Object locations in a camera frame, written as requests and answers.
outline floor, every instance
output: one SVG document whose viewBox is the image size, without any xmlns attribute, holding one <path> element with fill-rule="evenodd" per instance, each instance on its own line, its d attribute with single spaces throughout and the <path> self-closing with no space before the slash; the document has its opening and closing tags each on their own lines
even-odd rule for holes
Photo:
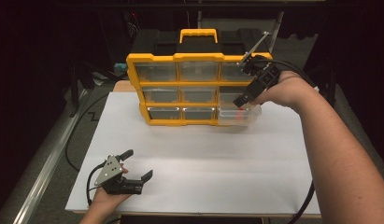
<svg viewBox="0 0 384 224">
<path fill-rule="evenodd" d="M 306 38 L 298 40 L 295 37 L 290 39 L 279 39 L 274 47 L 274 58 L 277 60 L 286 60 L 295 63 L 299 67 L 303 67 L 304 62 L 308 56 L 311 46 L 314 44 L 315 38 Z M 81 214 L 75 214 L 64 210 L 69 194 L 72 190 L 74 181 L 78 176 L 78 172 L 69 164 L 65 158 L 65 152 L 69 156 L 71 163 L 79 168 L 83 162 L 85 153 L 92 140 L 94 130 L 97 126 L 100 114 L 105 106 L 106 98 L 98 100 L 102 96 L 112 91 L 114 83 L 106 81 L 100 86 L 96 86 L 93 91 L 88 91 L 83 96 L 82 101 L 85 102 L 79 111 L 81 114 L 87 106 L 92 105 L 89 113 L 86 113 L 77 123 L 75 130 L 70 136 L 69 144 L 60 155 L 58 163 L 54 166 L 52 176 L 49 177 L 49 184 L 44 190 L 44 194 L 38 200 L 37 207 L 34 213 L 26 222 L 15 222 L 17 215 L 31 191 L 32 186 L 36 182 L 40 171 L 45 165 L 46 160 L 52 153 L 52 149 L 58 145 L 59 140 L 64 136 L 64 132 L 69 123 L 69 114 L 73 107 L 71 104 L 65 109 L 63 115 L 58 119 L 56 125 L 52 128 L 46 140 L 42 143 L 40 149 L 36 152 L 34 158 L 31 160 L 27 169 L 25 169 L 22 178 L 17 187 L 13 190 L 10 198 L 3 207 L 0 214 L 0 224 L 8 223 L 78 223 L 82 218 Z M 361 124 L 349 108 L 347 99 L 341 91 L 341 88 L 336 90 L 336 104 L 335 109 L 346 122 L 349 128 L 361 141 L 366 148 L 374 162 L 376 163 L 379 171 L 384 176 L 384 163 L 378 156 L 375 149 L 371 145 L 369 138 L 364 133 Z M 139 219 L 138 223 L 144 223 L 144 219 Z M 288 218 L 265 218 L 264 223 L 282 224 L 287 223 Z M 301 224 L 319 224 L 322 223 L 321 219 L 302 218 L 298 223 Z"/>
</svg>

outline white tabletop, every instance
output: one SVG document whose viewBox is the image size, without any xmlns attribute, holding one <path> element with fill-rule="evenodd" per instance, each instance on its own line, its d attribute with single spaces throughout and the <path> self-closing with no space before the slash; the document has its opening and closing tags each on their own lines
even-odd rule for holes
<svg viewBox="0 0 384 224">
<path fill-rule="evenodd" d="M 265 103 L 248 127 L 165 127 L 146 124 L 138 104 L 135 92 L 109 94 L 66 210 L 86 211 L 90 171 L 127 149 L 134 156 L 125 161 L 125 176 L 139 179 L 152 169 L 153 178 L 119 206 L 124 214 L 291 215 L 305 200 L 311 173 L 291 109 Z M 305 214 L 319 213 L 314 196 Z"/>
</svg>

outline yellow storage organizer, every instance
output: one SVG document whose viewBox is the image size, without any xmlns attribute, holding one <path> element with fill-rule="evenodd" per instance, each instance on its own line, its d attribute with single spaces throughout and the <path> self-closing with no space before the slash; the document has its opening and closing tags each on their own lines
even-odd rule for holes
<svg viewBox="0 0 384 224">
<path fill-rule="evenodd" d="M 253 122 L 260 115 L 259 106 L 233 104 L 252 81 L 236 63 L 262 36 L 259 29 L 140 30 L 126 62 L 147 124 Z M 272 58 L 264 42 L 252 56 L 256 54 Z"/>
</svg>

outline dark background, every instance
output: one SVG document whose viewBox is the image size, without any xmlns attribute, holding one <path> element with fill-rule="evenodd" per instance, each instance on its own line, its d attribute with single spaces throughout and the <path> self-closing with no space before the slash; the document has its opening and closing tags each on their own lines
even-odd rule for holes
<svg viewBox="0 0 384 224">
<path fill-rule="evenodd" d="M 327 75 L 336 74 L 384 160 L 384 5 L 362 3 L 366 5 L 356 10 L 286 12 L 278 36 L 320 34 L 305 70 L 323 90 Z M 190 12 L 191 27 L 196 27 L 196 13 Z M 187 28 L 185 15 L 186 11 L 96 12 L 54 7 L 50 1 L 0 1 L 0 208 L 62 114 L 63 94 L 73 72 L 91 88 L 91 68 L 84 62 L 105 71 L 124 63 L 133 41 L 128 21 L 141 29 L 170 31 Z M 254 15 L 236 9 L 205 12 L 211 18 Z M 258 19 L 272 15 L 260 13 Z"/>
</svg>

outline transparent plastic drawer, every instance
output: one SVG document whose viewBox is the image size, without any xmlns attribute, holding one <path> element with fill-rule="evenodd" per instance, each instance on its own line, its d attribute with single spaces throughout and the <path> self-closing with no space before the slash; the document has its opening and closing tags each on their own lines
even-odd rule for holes
<svg viewBox="0 0 384 224">
<path fill-rule="evenodd" d="M 147 103 L 176 103 L 178 87 L 142 87 Z"/>
<path fill-rule="evenodd" d="M 180 98 L 186 103 L 215 103 L 216 87 L 179 87 Z"/>
<path fill-rule="evenodd" d="M 259 105 L 244 104 L 238 108 L 233 104 L 233 100 L 242 94 L 241 90 L 238 88 L 220 88 L 217 111 L 219 125 L 250 125 L 262 114 Z"/>
<path fill-rule="evenodd" d="M 214 119 L 215 107 L 182 108 L 185 119 Z"/>
<path fill-rule="evenodd" d="M 140 81 L 176 81 L 174 63 L 135 63 Z"/>
<path fill-rule="evenodd" d="M 148 107 L 151 119 L 180 119 L 179 107 Z"/>
<path fill-rule="evenodd" d="M 215 81 L 218 79 L 219 63 L 183 62 L 178 63 L 181 81 Z"/>
<path fill-rule="evenodd" d="M 222 81 L 252 81 L 253 77 L 241 71 L 236 63 L 222 63 L 220 80 Z"/>
</svg>

